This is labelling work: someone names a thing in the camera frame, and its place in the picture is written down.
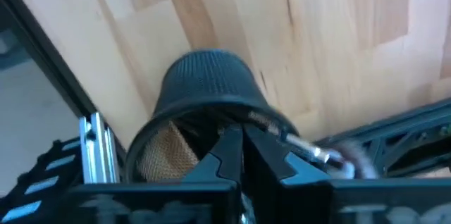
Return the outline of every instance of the black metal frame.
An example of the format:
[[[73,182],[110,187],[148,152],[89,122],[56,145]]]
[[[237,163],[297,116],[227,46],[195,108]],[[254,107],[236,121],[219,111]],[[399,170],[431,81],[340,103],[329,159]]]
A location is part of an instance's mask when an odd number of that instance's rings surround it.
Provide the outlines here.
[[[0,0],[0,4],[0,16],[11,25],[13,33],[74,114],[81,117],[94,113],[94,104],[23,0]]]
[[[326,147],[340,140],[362,144],[384,177],[408,177],[451,168],[451,99],[323,139]]]

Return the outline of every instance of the metal bracket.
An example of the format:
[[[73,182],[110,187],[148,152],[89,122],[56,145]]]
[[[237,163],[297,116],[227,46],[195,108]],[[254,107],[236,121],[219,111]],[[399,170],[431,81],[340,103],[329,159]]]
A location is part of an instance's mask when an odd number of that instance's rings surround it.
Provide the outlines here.
[[[114,134],[98,112],[80,119],[80,141],[85,184],[119,182]]]

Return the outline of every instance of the light wood grain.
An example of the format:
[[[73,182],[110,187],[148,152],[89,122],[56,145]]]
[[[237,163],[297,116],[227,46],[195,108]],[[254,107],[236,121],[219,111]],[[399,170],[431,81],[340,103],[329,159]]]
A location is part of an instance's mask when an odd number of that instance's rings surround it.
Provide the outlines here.
[[[451,172],[449,168],[441,168],[439,170],[416,175],[416,178],[450,178]]]
[[[125,145],[196,48],[239,54],[312,139],[451,97],[451,0],[24,1]]]

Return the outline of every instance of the gold mesh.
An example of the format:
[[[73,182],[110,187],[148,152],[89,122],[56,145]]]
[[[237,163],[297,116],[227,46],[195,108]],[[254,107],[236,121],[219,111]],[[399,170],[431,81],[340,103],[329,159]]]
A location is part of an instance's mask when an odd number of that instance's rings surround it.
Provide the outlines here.
[[[144,147],[137,169],[148,182],[182,178],[199,160],[177,127],[169,122]]]

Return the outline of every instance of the bolt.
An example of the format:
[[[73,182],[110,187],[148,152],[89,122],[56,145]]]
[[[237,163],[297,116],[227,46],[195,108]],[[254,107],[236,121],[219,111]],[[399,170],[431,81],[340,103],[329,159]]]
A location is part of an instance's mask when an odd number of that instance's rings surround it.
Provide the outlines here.
[[[86,139],[96,139],[96,134],[92,129],[91,123],[86,123]]]
[[[423,140],[425,140],[425,139],[427,139],[427,138],[428,138],[428,134],[425,133],[425,132],[422,132],[422,133],[420,134],[420,136],[418,137],[418,140],[419,140],[419,141],[423,141]]]
[[[444,126],[442,126],[442,127],[440,128],[440,132],[439,132],[440,136],[446,136],[446,135],[448,135],[448,134],[450,133],[450,129],[451,129],[450,125],[444,125]]]

